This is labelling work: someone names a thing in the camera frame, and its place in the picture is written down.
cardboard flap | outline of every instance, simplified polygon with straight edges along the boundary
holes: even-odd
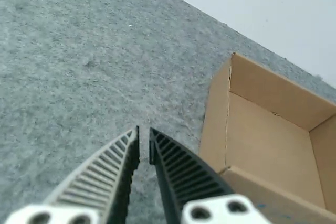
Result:
[[[310,132],[326,208],[336,213],[336,115]]]
[[[221,176],[236,192],[250,198],[274,224],[336,223],[336,215],[280,190],[237,167],[226,169]]]
[[[216,172],[225,165],[230,69],[228,60],[212,80],[199,149],[199,156]]]
[[[336,106],[288,79],[232,55],[231,92],[310,131],[336,113]]]

white wall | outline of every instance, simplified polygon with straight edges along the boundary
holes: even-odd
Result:
[[[336,87],[336,0],[185,0]]]

open cardboard box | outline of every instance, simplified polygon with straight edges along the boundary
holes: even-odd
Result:
[[[336,105],[236,53],[209,89],[199,156],[273,223],[336,223]]]

ribbed gripper pad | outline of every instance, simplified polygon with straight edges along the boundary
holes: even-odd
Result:
[[[180,223],[184,204],[234,193],[202,159],[171,137],[150,129],[150,164],[158,175],[167,224]]]
[[[101,224],[125,223],[139,156],[139,128],[135,127],[82,163],[44,203],[89,207],[99,212]]]

gray carpet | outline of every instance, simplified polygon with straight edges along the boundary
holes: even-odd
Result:
[[[318,78],[182,0],[0,0],[0,222],[138,124],[127,223],[165,223],[149,126],[197,152],[209,82],[233,51],[336,102]]]

